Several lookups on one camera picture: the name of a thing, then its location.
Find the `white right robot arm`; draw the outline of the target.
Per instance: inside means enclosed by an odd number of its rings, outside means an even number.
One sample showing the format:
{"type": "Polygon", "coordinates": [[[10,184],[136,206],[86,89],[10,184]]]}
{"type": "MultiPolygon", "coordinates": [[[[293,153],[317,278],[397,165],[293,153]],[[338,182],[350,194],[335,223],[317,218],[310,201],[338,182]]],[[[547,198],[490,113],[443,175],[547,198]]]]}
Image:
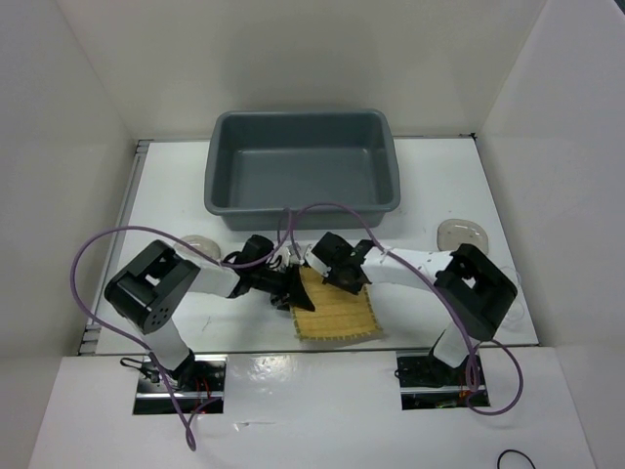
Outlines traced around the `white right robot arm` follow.
{"type": "Polygon", "coordinates": [[[439,384],[452,382],[474,347],[494,338],[518,295],[508,276],[467,243],[453,251],[419,251],[372,239],[350,245],[326,233],[307,248],[305,260],[324,282],[352,294],[374,284],[431,291],[451,316],[428,360],[429,375],[439,384]]]}

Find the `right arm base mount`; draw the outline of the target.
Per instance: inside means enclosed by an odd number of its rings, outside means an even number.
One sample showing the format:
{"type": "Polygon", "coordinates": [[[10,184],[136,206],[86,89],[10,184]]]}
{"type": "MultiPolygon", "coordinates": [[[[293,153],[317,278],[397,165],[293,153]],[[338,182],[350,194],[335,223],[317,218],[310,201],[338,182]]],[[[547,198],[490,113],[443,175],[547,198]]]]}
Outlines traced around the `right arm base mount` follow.
{"type": "Polygon", "coordinates": [[[425,351],[396,353],[395,378],[403,410],[490,407],[483,372],[479,367],[479,388],[472,392],[467,384],[464,360],[452,368],[425,351]]]}

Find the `yellow bamboo placemat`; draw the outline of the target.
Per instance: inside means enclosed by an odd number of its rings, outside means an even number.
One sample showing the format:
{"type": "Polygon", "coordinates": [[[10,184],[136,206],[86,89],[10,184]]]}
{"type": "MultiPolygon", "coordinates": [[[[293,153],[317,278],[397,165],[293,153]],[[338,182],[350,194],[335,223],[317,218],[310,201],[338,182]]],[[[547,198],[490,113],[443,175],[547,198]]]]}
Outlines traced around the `yellow bamboo placemat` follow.
{"type": "Polygon", "coordinates": [[[291,308],[296,336],[301,341],[355,341],[382,332],[371,306],[368,290],[353,295],[324,284],[323,277],[311,268],[301,268],[300,275],[314,312],[291,308]]]}

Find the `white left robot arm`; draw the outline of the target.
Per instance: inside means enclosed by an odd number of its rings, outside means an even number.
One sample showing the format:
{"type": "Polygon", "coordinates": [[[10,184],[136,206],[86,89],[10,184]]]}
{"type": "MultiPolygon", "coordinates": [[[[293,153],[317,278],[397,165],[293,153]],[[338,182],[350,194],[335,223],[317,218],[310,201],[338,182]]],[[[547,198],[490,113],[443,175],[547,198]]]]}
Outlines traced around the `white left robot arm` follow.
{"type": "Polygon", "coordinates": [[[159,378],[180,391],[199,382],[202,366],[174,325],[173,315],[188,292],[235,299],[251,290],[268,293],[281,310],[315,306],[304,287],[300,269],[286,261],[269,261],[274,244],[254,234],[226,261],[245,264],[227,268],[210,262],[192,262],[163,241],[156,240],[116,274],[104,289],[104,298],[119,316],[131,323],[140,339],[160,362],[159,378]]]}

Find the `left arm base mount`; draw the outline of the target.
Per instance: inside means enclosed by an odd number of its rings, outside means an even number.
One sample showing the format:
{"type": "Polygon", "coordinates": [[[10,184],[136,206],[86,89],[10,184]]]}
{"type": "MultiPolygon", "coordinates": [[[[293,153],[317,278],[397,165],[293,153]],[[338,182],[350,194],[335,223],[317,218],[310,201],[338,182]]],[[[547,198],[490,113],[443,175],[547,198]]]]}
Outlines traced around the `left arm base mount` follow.
{"type": "Polygon", "coordinates": [[[183,384],[161,373],[148,357],[141,360],[122,357],[120,364],[139,373],[133,413],[135,415],[174,414],[175,408],[165,386],[170,383],[184,414],[219,414],[224,409],[227,371],[225,355],[198,355],[196,371],[183,384]]]}

